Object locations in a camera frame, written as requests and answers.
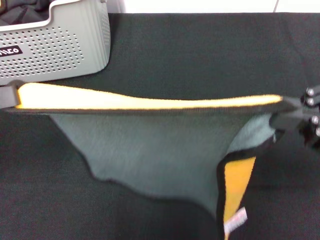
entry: yellow cloth edge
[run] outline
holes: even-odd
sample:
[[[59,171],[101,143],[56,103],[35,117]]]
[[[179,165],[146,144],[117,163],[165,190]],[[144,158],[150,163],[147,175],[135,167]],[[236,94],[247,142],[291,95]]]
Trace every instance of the yellow cloth edge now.
[[[161,110],[195,108],[251,107],[282,101],[279,95],[260,95],[213,100],[166,100],[52,85],[26,83],[18,89],[21,104],[17,109],[63,110]]]
[[[256,157],[228,162],[224,167],[225,205],[223,223],[226,223],[238,210],[247,189]]]

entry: white label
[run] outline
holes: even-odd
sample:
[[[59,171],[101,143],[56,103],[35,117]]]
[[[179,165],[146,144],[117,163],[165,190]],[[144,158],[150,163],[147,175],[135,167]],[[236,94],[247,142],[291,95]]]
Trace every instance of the white label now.
[[[225,224],[224,224],[224,234],[229,234],[236,228],[240,227],[247,221],[247,212],[245,207],[239,209],[235,215],[233,215]]]

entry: cloth fold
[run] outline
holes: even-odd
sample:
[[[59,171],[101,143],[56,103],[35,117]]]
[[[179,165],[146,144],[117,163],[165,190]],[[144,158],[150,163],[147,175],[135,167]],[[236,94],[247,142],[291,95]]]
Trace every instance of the cloth fold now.
[[[0,27],[45,21],[55,0],[2,0]]]

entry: black clip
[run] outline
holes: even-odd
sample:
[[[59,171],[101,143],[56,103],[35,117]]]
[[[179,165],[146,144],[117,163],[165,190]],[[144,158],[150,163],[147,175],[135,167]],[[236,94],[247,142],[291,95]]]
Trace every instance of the black clip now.
[[[279,131],[298,129],[306,145],[320,147],[320,85],[307,88],[300,99],[291,98],[290,101],[297,109],[274,114],[270,126]]]

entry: black tablecloth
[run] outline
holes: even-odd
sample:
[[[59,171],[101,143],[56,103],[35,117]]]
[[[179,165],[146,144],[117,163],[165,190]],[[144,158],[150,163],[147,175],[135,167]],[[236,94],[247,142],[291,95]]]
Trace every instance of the black tablecloth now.
[[[103,71],[51,82],[137,97],[298,97],[319,84],[318,14],[112,14]],[[288,133],[259,156],[231,239],[320,236],[320,158]],[[192,202],[95,180],[42,115],[0,113],[0,238],[206,240],[215,219]]]

